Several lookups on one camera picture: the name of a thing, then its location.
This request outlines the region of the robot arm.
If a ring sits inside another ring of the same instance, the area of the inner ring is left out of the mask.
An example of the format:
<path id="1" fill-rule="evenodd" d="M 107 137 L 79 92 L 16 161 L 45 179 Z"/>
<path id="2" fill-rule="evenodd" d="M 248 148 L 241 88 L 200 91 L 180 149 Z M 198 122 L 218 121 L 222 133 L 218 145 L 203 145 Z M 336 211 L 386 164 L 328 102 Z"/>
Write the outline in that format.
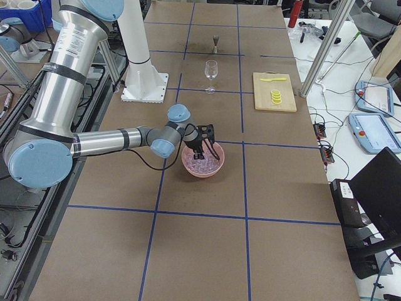
<path id="1" fill-rule="evenodd" d="M 67 177 L 78 157 L 149 147 L 166 159 L 186 145 L 195 159 L 202 159 L 205 150 L 214 148 L 213 126 L 197 125 L 182 104 L 169 108 L 161 129 L 139 126 L 73 133 L 71 125 L 89 69 L 112 22 L 118 23 L 128 60 L 124 101 L 162 102 L 169 76 L 151 63 L 138 1 L 62 1 L 59 14 L 61 30 L 51 59 L 43 66 L 33 112 L 3 152 L 16 182 L 34 189 L 54 186 Z"/>

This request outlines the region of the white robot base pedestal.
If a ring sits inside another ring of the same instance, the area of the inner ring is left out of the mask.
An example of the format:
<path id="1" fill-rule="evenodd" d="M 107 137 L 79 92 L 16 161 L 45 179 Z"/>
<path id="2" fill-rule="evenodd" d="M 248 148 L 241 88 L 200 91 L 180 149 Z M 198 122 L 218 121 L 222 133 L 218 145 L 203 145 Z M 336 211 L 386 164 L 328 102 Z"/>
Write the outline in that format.
<path id="1" fill-rule="evenodd" d="M 162 103 L 169 75 L 159 73 L 151 62 L 139 1 L 124 2 L 118 25 L 128 59 L 122 100 Z"/>

